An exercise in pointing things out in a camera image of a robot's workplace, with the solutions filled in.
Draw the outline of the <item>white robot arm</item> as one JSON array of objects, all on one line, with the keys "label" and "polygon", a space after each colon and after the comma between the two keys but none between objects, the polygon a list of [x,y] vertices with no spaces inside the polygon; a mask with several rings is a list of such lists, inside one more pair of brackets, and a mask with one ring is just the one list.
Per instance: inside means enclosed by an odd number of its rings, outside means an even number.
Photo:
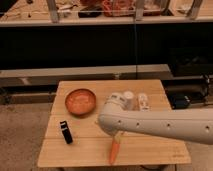
[{"label": "white robot arm", "polygon": [[100,128],[111,136],[125,131],[213,145],[213,109],[133,111],[127,106],[121,93],[112,93],[98,115]]}]

